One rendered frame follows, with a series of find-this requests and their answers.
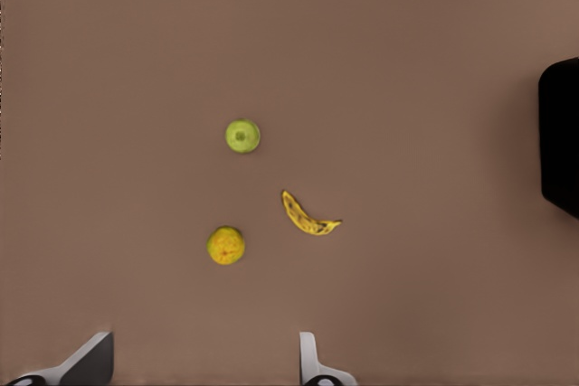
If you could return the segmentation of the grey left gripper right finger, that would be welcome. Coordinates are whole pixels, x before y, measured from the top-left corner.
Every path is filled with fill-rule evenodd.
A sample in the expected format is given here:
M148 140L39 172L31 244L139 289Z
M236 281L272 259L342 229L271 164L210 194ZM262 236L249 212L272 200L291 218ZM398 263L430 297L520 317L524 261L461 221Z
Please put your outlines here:
M357 386L356 378L349 372L331 368L318 359L315 335L299 333L300 386Z

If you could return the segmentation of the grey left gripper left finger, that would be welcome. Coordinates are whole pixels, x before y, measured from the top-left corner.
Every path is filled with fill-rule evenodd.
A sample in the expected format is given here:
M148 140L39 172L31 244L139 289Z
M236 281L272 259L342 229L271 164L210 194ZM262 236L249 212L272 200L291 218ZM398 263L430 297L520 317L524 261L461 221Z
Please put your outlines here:
M5 386L109 386L114 373L114 334L98 332L59 365L28 372Z

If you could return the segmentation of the green apple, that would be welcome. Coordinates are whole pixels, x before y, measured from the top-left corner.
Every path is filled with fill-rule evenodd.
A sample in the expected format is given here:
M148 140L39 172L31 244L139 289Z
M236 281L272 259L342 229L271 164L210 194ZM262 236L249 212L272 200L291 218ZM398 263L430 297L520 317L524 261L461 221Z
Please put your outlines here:
M235 153L249 154L261 141L258 125L248 118L238 118L229 123L225 129L225 142Z

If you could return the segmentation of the black storage box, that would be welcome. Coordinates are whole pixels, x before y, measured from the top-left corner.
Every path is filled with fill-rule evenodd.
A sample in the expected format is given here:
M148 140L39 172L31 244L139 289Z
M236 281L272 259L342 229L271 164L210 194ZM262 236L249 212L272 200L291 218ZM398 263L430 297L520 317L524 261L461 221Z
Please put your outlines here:
M541 192L579 220L579 57L556 62L538 81Z

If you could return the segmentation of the yellow-orange round fruit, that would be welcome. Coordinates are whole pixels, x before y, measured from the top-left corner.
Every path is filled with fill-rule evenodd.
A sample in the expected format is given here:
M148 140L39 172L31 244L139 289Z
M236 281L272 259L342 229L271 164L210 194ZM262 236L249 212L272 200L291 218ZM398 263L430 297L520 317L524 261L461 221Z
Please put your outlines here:
M242 233L231 226L216 228L206 242L210 258L218 265L232 265L245 253L245 239Z

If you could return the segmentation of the spotted yellow banana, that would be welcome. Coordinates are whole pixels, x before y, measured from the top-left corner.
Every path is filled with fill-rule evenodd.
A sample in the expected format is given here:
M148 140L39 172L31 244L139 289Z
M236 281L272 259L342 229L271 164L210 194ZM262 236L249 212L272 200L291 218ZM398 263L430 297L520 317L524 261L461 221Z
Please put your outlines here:
M310 216L299 201L287 190L281 191L281 203L292 223L302 232L312 236L325 236L339 227L342 220L320 220Z

